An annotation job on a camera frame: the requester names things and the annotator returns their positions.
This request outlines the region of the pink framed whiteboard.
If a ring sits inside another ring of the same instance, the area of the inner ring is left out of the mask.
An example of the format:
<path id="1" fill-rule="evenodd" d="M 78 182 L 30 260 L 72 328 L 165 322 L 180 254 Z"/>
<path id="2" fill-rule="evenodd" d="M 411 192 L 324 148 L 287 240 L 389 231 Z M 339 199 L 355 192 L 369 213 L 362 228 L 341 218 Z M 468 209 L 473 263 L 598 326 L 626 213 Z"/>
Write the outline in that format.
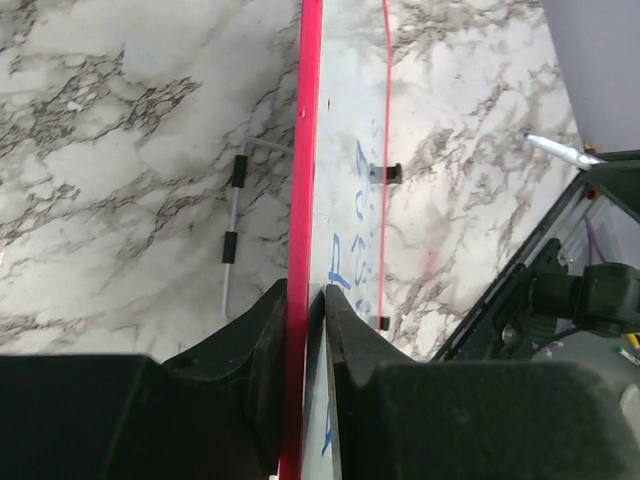
<path id="1" fill-rule="evenodd" d="M 286 297 L 283 479 L 338 471 L 335 400 L 324 324 L 326 288 L 367 326 L 382 311 L 391 47 L 384 1 L 305 1 Z"/>

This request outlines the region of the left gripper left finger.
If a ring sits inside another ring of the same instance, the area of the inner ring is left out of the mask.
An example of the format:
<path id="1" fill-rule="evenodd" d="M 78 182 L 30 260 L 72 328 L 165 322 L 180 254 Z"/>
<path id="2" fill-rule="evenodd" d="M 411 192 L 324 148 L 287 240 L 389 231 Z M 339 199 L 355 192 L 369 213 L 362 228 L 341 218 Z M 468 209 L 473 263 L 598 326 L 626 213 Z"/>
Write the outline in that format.
<path id="1" fill-rule="evenodd" d="M 1 360 L 5 479 L 266 479 L 277 472 L 287 283 L 157 362 L 138 354 Z"/>

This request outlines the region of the blue whiteboard marker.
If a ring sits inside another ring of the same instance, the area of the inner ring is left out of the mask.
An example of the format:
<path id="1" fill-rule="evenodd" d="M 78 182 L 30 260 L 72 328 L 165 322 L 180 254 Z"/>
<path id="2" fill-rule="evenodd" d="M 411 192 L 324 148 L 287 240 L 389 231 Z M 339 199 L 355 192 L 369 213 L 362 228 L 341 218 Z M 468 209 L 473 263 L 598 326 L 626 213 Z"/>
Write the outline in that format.
<path id="1" fill-rule="evenodd" d="M 527 133 L 524 135 L 524 137 L 535 148 L 538 148 L 545 153 L 580 170 L 589 170 L 594 165 L 604 163 L 604 160 L 601 160 L 594 155 L 581 152 L 573 147 L 562 145 L 553 140 L 538 135 Z"/>

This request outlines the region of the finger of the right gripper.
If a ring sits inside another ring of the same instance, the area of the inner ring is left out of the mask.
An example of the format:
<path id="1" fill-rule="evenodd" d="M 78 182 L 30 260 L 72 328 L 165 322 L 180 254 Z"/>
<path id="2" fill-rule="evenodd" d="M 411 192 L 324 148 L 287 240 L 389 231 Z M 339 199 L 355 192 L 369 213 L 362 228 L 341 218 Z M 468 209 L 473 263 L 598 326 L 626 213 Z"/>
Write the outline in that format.
<path id="1" fill-rule="evenodd" d="M 585 173 L 585 183 L 639 222 L 639 151 L 603 153 L 597 158 L 603 163 Z"/>

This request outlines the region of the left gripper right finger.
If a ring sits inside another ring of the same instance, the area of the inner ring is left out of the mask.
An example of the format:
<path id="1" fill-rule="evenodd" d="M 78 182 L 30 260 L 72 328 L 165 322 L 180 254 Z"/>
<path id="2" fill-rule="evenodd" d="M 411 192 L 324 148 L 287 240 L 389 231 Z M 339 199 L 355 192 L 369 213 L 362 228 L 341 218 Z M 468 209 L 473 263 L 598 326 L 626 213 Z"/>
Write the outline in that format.
<path id="1" fill-rule="evenodd" d="M 417 362 L 324 293 L 345 479 L 635 479 L 639 446 L 611 388 L 575 363 Z"/>

